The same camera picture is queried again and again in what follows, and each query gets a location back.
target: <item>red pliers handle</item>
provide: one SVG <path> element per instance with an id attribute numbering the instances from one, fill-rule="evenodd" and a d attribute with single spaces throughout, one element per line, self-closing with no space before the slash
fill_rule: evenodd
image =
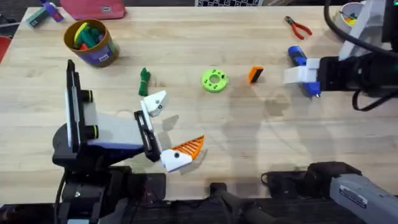
<path id="1" fill-rule="evenodd" d="M 300 28 L 300 29 L 304 30 L 306 33 L 308 33 L 309 35 L 312 35 L 312 31 L 311 31 L 308 27 L 294 22 L 294 20 L 293 20 L 290 16 L 285 16 L 285 21 L 292 27 L 294 34 L 295 34 L 300 40 L 303 40 L 304 37 L 303 37 L 303 35 L 301 35 L 301 34 L 297 31 L 297 28 Z"/>

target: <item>label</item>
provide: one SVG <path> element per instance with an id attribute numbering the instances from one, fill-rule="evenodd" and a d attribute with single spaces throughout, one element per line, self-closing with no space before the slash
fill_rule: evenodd
<path id="1" fill-rule="evenodd" d="M 105 45 L 102 49 L 99 49 L 96 52 L 88 54 L 80 54 L 78 56 L 87 63 L 89 63 L 90 65 L 97 65 L 101 62 L 106 61 L 112 55 L 113 55 L 112 50 L 109 48 L 108 45 Z"/>
<path id="2" fill-rule="evenodd" d="M 359 205 L 362 208 L 366 208 L 368 206 L 368 200 L 359 194 L 353 192 L 351 189 L 346 186 L 340 185 L 339 193 L 353 201 L 355 204 Z"/>
<path id="3" fill-rule="evenodd" d="M 110 6 L 103 6 L 103 7 L 101 7 L 101 11 L 102 11 L 102 13 L 111 13 L 112 8 Z"/>

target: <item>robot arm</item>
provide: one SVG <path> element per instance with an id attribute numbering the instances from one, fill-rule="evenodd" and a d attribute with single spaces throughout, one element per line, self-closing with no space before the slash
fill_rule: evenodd
<path id="1" fill-rule="evenodd" d="M 306 172 L 265 175 L 272 197 L 331 198 L 368 224 L 398 223 L 398 199 L 344 162 L 317 162 Z"/>

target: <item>green object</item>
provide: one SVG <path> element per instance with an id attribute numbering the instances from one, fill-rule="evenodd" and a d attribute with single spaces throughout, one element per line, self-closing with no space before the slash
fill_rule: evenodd
<path id="1" fill-rule="evenodd" d="M 228 77 L 221 70 L 211 69 L 202 75 L 201 84 L 205 90 L 211 93 L 219 93 L 227 86 Z"/>
<path id="2" fill-rule="evenodd" d="M 147 96 L 148 95 L 148 82 L 150 79 L 150 73 L 146 68 L 143 68 L 141 71 L 141 83 L 139 85 L 138 95 Z"/>
<path id="3" fill-rule="evenodd" d="M 44 7 L 40 8 L 37 12 L 35 12 L 33 15 L 29 16 L 29 18 L 26 19 L 26 23 L 30 25 L 31 27 L 35 28 L 38 25 L 40 25 L 46 18 L 49 17 L 49 14 L 45 10 Z"/>
<path id="4" fill-rule="evenodd" d="M 75 43 L 73 44 L 74 48 L 79 49 L 80 46 L 84 43 L 90 49 L 98 44 L 98 36 L 100 31 L 95 28 L 90 28 L 89 25 L 86 25 L 83 30 L 76 36 Z"/>
<path id="5" fill-rule="evenodd" d="M 80 32 L 79 36 L 81 36 L 81 39 L 89 49 L 97 45 L 97 42 L 91 37 L 90 33 L 88 32 L 88 29 L 83 29 Z"/>
<path id="6" fill-rule="evenodd" d="M 100 35 L 100 31 L 98 30 L 98 29 L 95 29 L 95 28 L 91 28 L 90 29 L 90 35 L 91 35 L 91 38 L 93 38 L 94 39 L 94 41 L 98 44 L 99 43 L 99 41 L 98 41 L 98 36 Z"/>

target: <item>cylindrical container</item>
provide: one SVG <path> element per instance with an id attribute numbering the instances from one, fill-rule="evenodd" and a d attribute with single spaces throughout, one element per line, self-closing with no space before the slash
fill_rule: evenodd
<path id="1" fill-rule="evenodd" d="M 355 14 L 359 17 L 359 14 L 362 11 L 363 4 L 358 2 L 347 3 L 341 7 L 340 11 L 336 13 L 335 16 L 335 24 L 342 31 L 349 34 L 353 26 L 345 21 L 346 18 L 349 18 L 352 14 Z"/>
<path id="2" fill-rule="evenodd" d="M 98 29 L 101 33 L 103 33 L 104 38 L 96 46 L 90 49 L 74 49 L 73 45 L 75 43 L 74 38 L 76 31 L 85 22 L 87 22 L 91 28 Z M 119 56 L 119 49 L 113 43 L 111 34 L 105 25 L 96 19 L 83 19 L 75 22 L 65 32 L 63 41 L 71 51 L 92 66 L 106 67 L 115 61 Z"/>

